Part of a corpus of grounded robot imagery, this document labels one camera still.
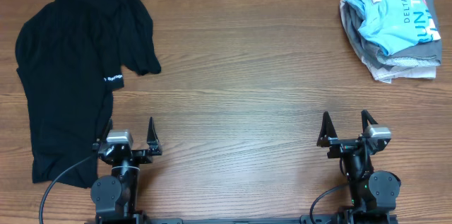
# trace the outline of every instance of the folded clothes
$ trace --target folded clothes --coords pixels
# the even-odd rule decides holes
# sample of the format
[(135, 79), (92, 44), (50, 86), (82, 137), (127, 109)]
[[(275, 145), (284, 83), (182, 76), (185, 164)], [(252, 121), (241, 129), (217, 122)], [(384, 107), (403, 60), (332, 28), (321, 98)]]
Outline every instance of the folded clothes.
[(424, 0), (344, 0), (362, 19), (360, 35), (392, 55), (420, 42), (439, 40)]
[[(434, 0), (425, 0), (433, 23), (438, 25)], [(441, 40), (419, 43), (391, 56), (380, 46), (363, 38), (358, 29), (363, 20), (345, 0), (340, 2), (340, 15), (348, 39), (358, 57), (371, 71), (375, 80), (391, 82), (392, 78), (435, 78), (436, 67), (441, 64)]]

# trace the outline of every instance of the white lettering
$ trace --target white lettering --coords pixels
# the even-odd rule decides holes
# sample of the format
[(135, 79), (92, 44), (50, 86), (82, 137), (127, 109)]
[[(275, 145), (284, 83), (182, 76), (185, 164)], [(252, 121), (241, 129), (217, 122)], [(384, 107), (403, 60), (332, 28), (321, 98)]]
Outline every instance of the white lettering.
[(116, 76), (113, 76), (113, 77), (107, 77), (107, 78), (104, 78), (104, 81), (113, 81), (113, 80), (118, 79), (118, 78), (122, 78), (122, 75), (116, 75)]
[(411, 0), (411, 7), (414, 8), (415, 4), (420, 4), (421, 1), (420, 0)]

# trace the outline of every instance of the wood grain surface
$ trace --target wood grain surface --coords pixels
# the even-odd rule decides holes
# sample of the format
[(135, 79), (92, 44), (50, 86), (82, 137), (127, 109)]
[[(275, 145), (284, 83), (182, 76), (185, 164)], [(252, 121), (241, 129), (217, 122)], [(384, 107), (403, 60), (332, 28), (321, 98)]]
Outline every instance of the wood grain surface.
[[(16, 73), (22, 24), (52, 0), (0, 0), (0, 223), (38, 223), (48, 182), (31, 182), (27, 100)], [(450, 223), (452, 196), (452, 0), (435, 0), (443, 40), (437, 79), (372, 79), (340, 24), (339, 0), (142, 0), (155, 23), (162, 73), (123, 68), (116, 129), (145, 146), (149, 116), (164, 155), (142, 167), (138, 207), (158, 218), (297, 217), (344, 182), (316, 147), (328, 110), (340, 138), (356, 137), (360, 111), (390, 126), (372, 157), (403, 185), (401, 223)], [(109, 167), (99, 164), (100, 175)], [(350, 204), (327, 196), (316, 213)], [(84, 223), (89, 189), (57, 184), (45, 223)]]

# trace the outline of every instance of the black cable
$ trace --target black cable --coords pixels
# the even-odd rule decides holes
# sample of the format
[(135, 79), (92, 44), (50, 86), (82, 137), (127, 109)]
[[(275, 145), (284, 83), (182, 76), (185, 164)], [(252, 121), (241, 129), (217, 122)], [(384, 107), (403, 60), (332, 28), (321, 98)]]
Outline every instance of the black cable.
[(344, 169), (342, 167), (342, 157), (339, 160), (339, 167), (340, 167), (340, 172), (342, 173), (343, 176), (345, 176)]
[(64, 170), (61, 174), (59, 174), (59, 176), (57, 176), (53, 182), (47, 187), (47, 190), (44, 193), (44, 196), (42, 196), (42, 200), (41, 200), (41, 205), (40, 205), (40, 224), (44, 224), (43, 219), (42, 219), (42, 212), (44, 210), (44, 202), (45, 199), (47, 198), (47, 196), (49, 195), (50, 189), (52, 189), (52, 187), (58, 182), (58, 179), (60, 177), (62, 177), (64, 174), (66, 174), (67, 172), (69, 172), (71, 169), (75, 168), (76, 166), (80, 165), (81, 163), (84, 163), (85, 161), (91, 159), (93, 156), (96, 156), (95, 154), (90, 155), (89, 157), (86, 157), (85, 159), (77, 162), (76, 164), (68, 167), (68, 169)]
[[(312, 224), (316, 224), (316, 221), (314, 220), (314, 214), (313, 214), (313, 212), (314, 212), (314, 207), (316, 206), (317, 202), (320, 201), (320, 199), (322, 199), (324, 196), (326, 196), (326, 195), (328, 195), (328, 194), (330, 194), (330, 193), (333, 193), (333, 192), (335, 192), (335, 191), (338, 191), (338, 190), (340, 190), (340, 189), (345, 188), (346, 186), (349, 186), (349, 185), (351, 185), (351, 184), (354, 184), (354, 183), (356, 183), (356, 182), (361, 181), (361, 180), (362, 180), (362, 177), (366, 174), (366, 167), (367, 167), (367, 145), (366, 145), (366, 140), (365, 140), (365, 138), (362, 139), (362, 143), (363, 143), (362, 145), (363, 145), (363, 147), (364, 147), (364, 166), (363, 166), (363, 168), (362, 168), (362, 170), (361, 170), (361, 174), (359, 174), (359, 176), (358, 176), (357, 179), (355, 179), (355, 180), (353, 180), (353, 181), (351, 181), (351, 182), (347, 182), (347, 183), (345, 183), (345, 184), (338, 185), (338, 186), (336, 186), (336, 187), (334, 187), (334, 188), (332, 188), (332, 189), (329, 189), (329, 190), (325, 191), (325, 192), (322, 193), (319, 197), (317, 197), (316, 200), (314, 200), (314, 202), (313, 202), (312, 205), (311, 205), (311, 209), (309, 210), (309, 218), (311, 219)], [(342, 168), (342, 158), (340, 159), (339, 164), (340, 164), (340, 171), (342, 172), (342, 174), (344, 174), (344, 171), (343, 171), (343, 168)]]
[(316, 200), (314, 200), (314, 202), (311, 205), (311, 209), (309, 210), (309, 217), (311, 218), (311, 222), (312, 224), (316, 224), (316, 221), (314, 220), (314, 215), (312, 214), (314, 212), (314, 207), (316, 206), (317, 202), (319, 202), (320, 199), (322, 199), (324, 196), (333, 193), (335, 191), (338, 191), (340, 189), (343, 189), (345, 187), (347, 187), (349, 184), (345, 183), (345, 184), (341, 184), (339, 186), (336, 186), (332, 189), (329, 189), (327, 191), (325, 191), (324, 193), (322, 193), (322, 195), (320, 195), (319, 197), (316, 198)]

